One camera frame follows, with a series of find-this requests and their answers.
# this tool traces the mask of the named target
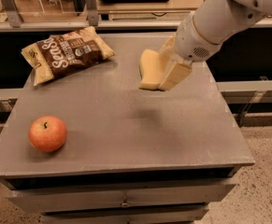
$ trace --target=brown snack bag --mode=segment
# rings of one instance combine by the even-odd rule
[[[115,52],[91,26],[38,41],[22,49],[21,54],[36,70],[36,86],[89,68]]]

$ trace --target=drawer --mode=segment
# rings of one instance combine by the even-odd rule
[[[189,224],[202,219],[207,205],[178,205],[128,210],[73,212],[42,216],[43,224]]]
[[[219,202],[234,186],[230,179],[128,183],[13,190],[8,198],[25,212],[49,213]]]

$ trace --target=floor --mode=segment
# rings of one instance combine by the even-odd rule
[[[272,114],[249,115],[241,128],[256,163],[236,174],[237,186],[195,224],[272,224]],[[40,223],[6,200],[0,184],[0,223]]]

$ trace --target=red apple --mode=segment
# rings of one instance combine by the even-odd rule
[[[67,137],[64,122],[54,116],[44,116],[35,120],[29,130],[29,140],[33,148],[43,152],[59,149]]]

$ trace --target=drawer knob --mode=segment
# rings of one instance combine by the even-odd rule
[[[128,208],[128,207],[131,206],[131,204],[127,202],[127,197],[126,197],[126,196],[124,196],[124,198],[123,198],[123,203],[121,203],[120,206],[121,206],[122,208]]]

